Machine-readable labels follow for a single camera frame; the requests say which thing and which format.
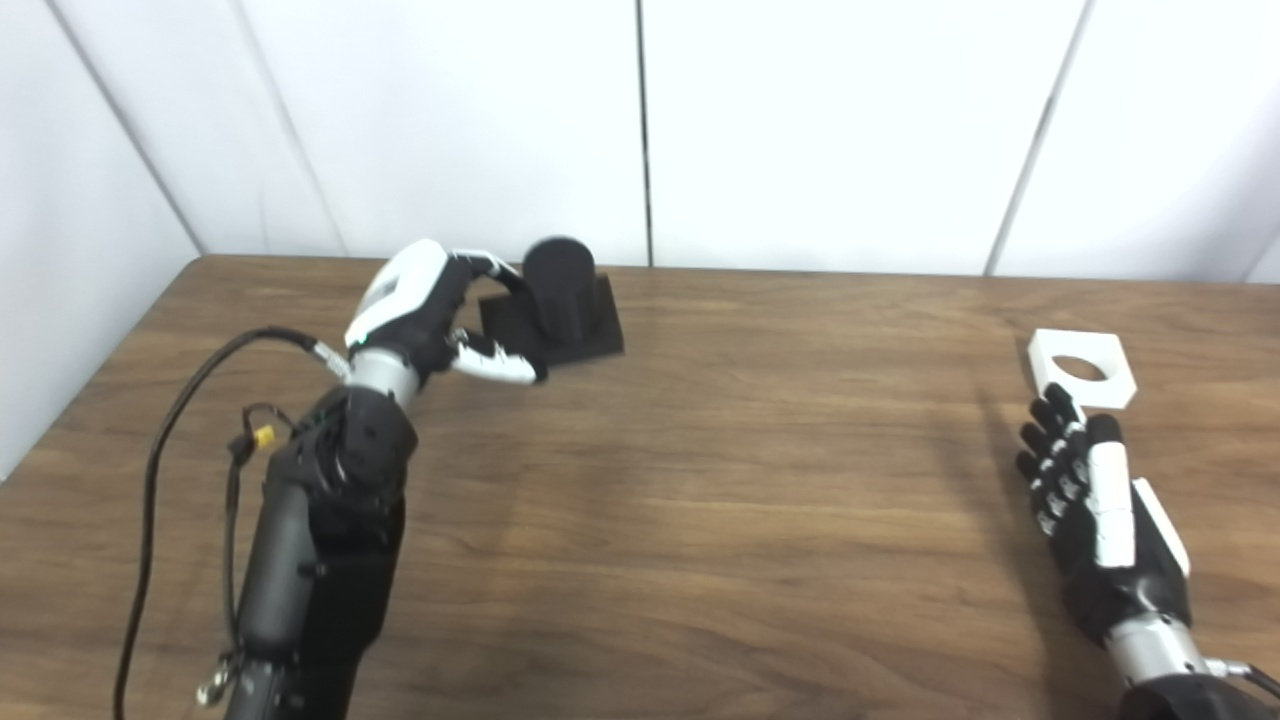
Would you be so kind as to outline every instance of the metal clip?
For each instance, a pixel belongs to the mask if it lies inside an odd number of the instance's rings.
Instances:
[[[227,692],[227,687],[232,684],[233,676],[234,667],[232,666],[232,659],[228,656],[220,657],[212,676],[196,688],[196,702],[201,707],[214,707],[221,702],[223,694]]]

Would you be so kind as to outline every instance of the wire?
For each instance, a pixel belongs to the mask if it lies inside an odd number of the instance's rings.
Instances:
[[[115,687],[111,691],[111,715],[115,720],[124,720],[124,692],[129,683],[129,665],[133,661],[133,646],[138,639],[138,626],[142,624],[142,611],[147,601],[147,588],[151,583],[151,555],[155,541],[156,521],[156,478],[160,474],[160,455],[169,441],[173,427],[178,423],[178,416],[186,410],[196,391],[209,378],[218,365],[236,354],[246,345],[259,340],[278,340],[292,343],[305,352],[314,354],[316,338],[289,328],[265,327],[248,331],[232,338],[227,345],[218,348],[205,364],[187,380],[186,387],[174,398],[173,406],[160,421],[155,441],[151,443],[151,452],[147,455],[147,466],[142,475],[142,542],[138,550],[138,583],[133,591],[133,603],[129,607],[129,621],[124,629],[124,643],[120,647],[120,664],[115,673]]]
[[[239,512],[241,470],[248,461],[255,447],[253,425],[250,416],[255,411],[268,411],[276,420],[288,425],[289,432],[297,432],[297,424],[271,402],[255,402],[241,410],[243,434],[234,441],[244,443],[232,451],[232,462],[227,469],[227,505],[223,515],[223,624],[227,626],[228,655],[237,657],[241,651],[239,633],[236,632],[238,610],[236,607],[236,518]]]
[[[230,653],[239,655],[239,634],[236,632],[236,514],[239,510],[239,471],[242,465],[232,462],[227,469],[227,514],[223,521],[223,623]]]
[[[1244,675],[1244,679],[1280,698],[1280,682],[1258,670],[1257,665],[1249,665],[1249,671]]]
[[[252,427],[252,424],[250,424],[248,418],[250,418],[250,415],[252,415],[255,411],[259,411],[259,410],[265,410],[265,411],[270,413],[273,418],[275,418],[276,420],[279,420],[279,421],[284,423],[285,425],[288,425],[289,432],[296,432],[298,429],[297,423],[294,423],[293,420],[291,420],[289,416],[284,414],[284,410],[280,410],[279,407],[276,407],[275,405],[273,405],[270,402],[255,402],[252,405],[246,406],[241,411],[241,424],[244,427],[244,432],[247,434],[252,434],[252,432],[253,432],[253,427]]]

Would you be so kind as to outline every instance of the wooden table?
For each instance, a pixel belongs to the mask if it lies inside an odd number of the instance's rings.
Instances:
[[[337,345],[378,265],[198,260],[0,486],[0,717],[108,716],[160,416],[242,329]],[[1190,551],[1196,635],[1280,670],[1280,288],[611,275],[626,357],[538,388],[442,375],[413,407],[352,719],[1111,716],[1011,470],[1037,327],[1123,337],[1132,464]],[[223,446],[242,405],[328,382],[256,346],[178,425],[131,717],[221,716],[192,693],[221,647]]]

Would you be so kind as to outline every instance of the robotic hand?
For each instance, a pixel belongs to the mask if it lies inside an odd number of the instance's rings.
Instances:
[[[1018,469],[1062,574],[1068,612],[1110,652],[1129,687],[1120,717],[1274,717],[1222,678],[1242,676],[1272,693],[1275,680],[1251,665],[1206,659],[1192,641],[1187,550],[1151,484],[1130,479],[1116,419],[1085,420],[1056,383],[1030,413],[1036,424],[1021,429],[1030,451],[1018,455]]]
[[[229,719],[346,716],[360,659],[381,630],[404,532],[412,398],[451,368],[516,383],[547,377],[535,359],[451,329],[467,286],[485,275],[512,290],[522,283],[488,252],[448,252],[428,240],[374,278],[346,334],[349,368],[329,363],[344,383],[271,455],[238,609],[228,600],[232,647],[197,693],[202,705],[234,684]]]

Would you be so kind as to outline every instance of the wall seam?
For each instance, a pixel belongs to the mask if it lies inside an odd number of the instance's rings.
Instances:
[[[178,224],[182,225],[183,232],[187,233],[187,240],[191,242],[192,247],[196,249],[197,254],[209,255],[209,246],[205,245],[205,242],[196,233],[195,228],[191,227],[191,222],[187,220],[187,215],[183,214],[182,208],[173,196],[173,192],[169,191],[169,186],[165,184],[159,169],[156,169],[151,156],[147,154],[146,149],[143,149],[141,140],[138,140],[137,128],[133,127],[128,115],[115,101],[115,96],[113,96],[111,91],[106,87],[106,82],[102,79],[102,76],[99,74],[97,68],[93,67],[88,53],[84,51],[84,46],[72,29],[70,23],[63,14],[61,8],[58,6],[56,0],[45,0],[45,6],[49,8],[50,13],[52,13],[54,22],[58,23],[58,28],[63,32],[63,36],[67,37],[67,42],[72,46],[72,50],[79,59],[84,72],[88,73],[90,79],[102,96],[102,101],[106,102],[106,106],[115,118],[115,122],[120,126],[120,129],[124,132],[124,137],[129,141],[129,145],[133,146],[133,151],[137,152],[138,159],[142,161],[142,167],[146,168],[147,174],[151,177],[151,182],[154,182],[156,190],[160,191],[161,197],[164,197],[165,204],[169,205],[169,210],[174,214],[174,218],[177,218]]]
[[[1050,123],[1053,120],[1057,100],[1062,92],[1062,86],[1066,85],[1066,77],[1070,74],[1071,64],[1075,61],[1075,53],[1080,46],[1080,38],[1084,36],[1084,29],[1089,23],[1089,14],[1092,12],[1093,0],[1084,0],[1084,5],[1080,8],[1080,17],[1076,18],[1075,28],[1071,31],[1071,40],[1068,41],[1066,51],[1062,54],[1062,63],[1057,68],[1057,76],[1050,87],[1048,97],[1044,99],[1044,108],[1041,110],[1039,120],[1036,123],[1036,132],[1032,135],[1030,146],[1027,149],[1027,156],[1023,159],[1023,167],[1018,172],[1018,181],[1014,182],[1014,192],[1009,197],[1009,205],[1005,206],[1005,215],[1000,219],[1000,228],[996,231],[996,238],[991,243],[987,264],[982,270],[984,277],[996,274],[996,266],[1000,265],[1000,259],[1005,254],[1009,233],[1012,231],[1014,219],[1018,217],[1018,209],[1023,202],[1023,195],[1030,183],[1036,161],[1039,159],[1041,146],[1043,146],[1044,136],[1048,133]]]
[[[280,92],[280,86],[275,81],[275,74],[271,73],[271,67],[266,61],[266,54],[262,51],[262,44],[259,41],[257,33],[253,32],[253,23],[250,22],[248,12],[244,10],[242,0],[228,1],[232,6],[232,15],[236,17],[241,33],[244,36],[244,45],[248,46],[250,55],[253,59],[253,69],[257,70],[259,79],[266,87],[268,95],[271,96],[271,105],[275,109],[276,118],[279,118],[280,123],[284,126],[284,135],[288,138],[294,155],[302,163],[302,169],[307,174],[307,182],[311,184],[311,191],[315,192],[316,199],[320,200],[320,208],[324,209],[325,220],[328,220],[329,228],[333,231],[334,240],[338,241],[338,250],[349,258],[351,247],[347,245],[347,238],[342,234],[342,227],[338,224],[338,219],[333,214],[333,208],[329,206],[329,197],[325,195],[324,184],[320,182],[320,176],[316,173],[315,164],[311,161],[311,155],[307,154],[306,145],[302,142],[302,136],[298,135],[298,128],[293,122],[293,114],[289,113],[289,106],[284,102],[284,95]]]

